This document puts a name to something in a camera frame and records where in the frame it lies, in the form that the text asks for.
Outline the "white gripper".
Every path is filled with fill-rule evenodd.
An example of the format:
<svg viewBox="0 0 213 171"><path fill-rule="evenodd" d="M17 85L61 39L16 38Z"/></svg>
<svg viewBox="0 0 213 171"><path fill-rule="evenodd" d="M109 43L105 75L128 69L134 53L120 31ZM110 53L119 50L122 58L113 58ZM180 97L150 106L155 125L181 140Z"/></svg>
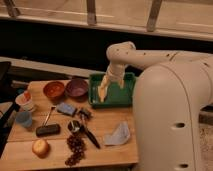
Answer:
<svg viewBox="0 0 213 171"><path fill-rule="evenodd" d="M125 66L123 64L113 64L110 63L106 75L103 77L101 84L98 86L98 95L100 101L103 102L107 95L107 89L109 86L109 80L111 82L117 82L121 89L124 88L124 75L125 75Z"/></svg>

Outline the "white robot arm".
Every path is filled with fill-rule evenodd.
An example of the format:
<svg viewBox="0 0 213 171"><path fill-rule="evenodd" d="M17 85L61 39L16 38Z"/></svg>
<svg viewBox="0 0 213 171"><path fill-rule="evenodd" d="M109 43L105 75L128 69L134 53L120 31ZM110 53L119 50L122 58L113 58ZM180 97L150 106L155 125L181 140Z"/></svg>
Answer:
<svg viewBox="0 0 213 171"><path fill-rule="evenodd" d="M213 104L213 54L138 50L132 42L106 50L110 64L98 93L123 85L125 68L142 71L133 91L139 162L134 171L204 171L199 113Z"/></svg>

